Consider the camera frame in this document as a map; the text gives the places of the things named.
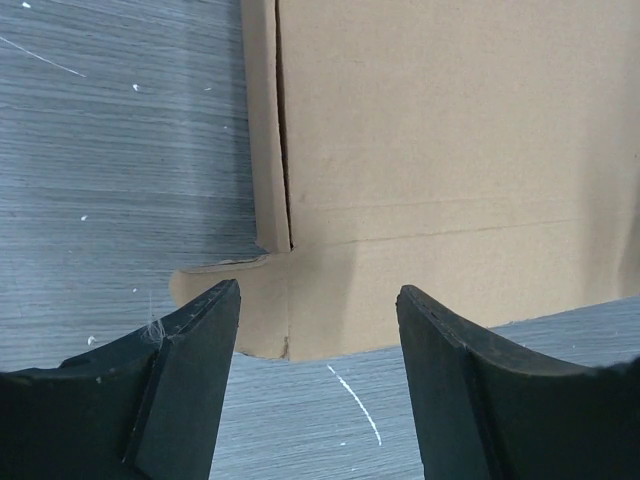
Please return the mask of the cardboard box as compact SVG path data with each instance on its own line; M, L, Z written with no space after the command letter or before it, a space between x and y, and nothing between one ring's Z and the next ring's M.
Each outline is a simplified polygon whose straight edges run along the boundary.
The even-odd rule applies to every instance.
M485 326L639 291L635 1L245 1L257 242L236 348L398 343L413 284Z

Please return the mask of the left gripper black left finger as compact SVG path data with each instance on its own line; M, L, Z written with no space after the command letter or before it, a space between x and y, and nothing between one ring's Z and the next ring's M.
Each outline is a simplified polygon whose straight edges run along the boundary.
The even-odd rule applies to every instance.
M224 280L52 369L1 376L5 479L205 479L239 323Z

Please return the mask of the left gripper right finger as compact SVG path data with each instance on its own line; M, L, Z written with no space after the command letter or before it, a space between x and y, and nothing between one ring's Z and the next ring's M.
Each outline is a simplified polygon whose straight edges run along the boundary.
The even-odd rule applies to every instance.
M587 367L402 287L397 319L428 479L635 479L639 364Z

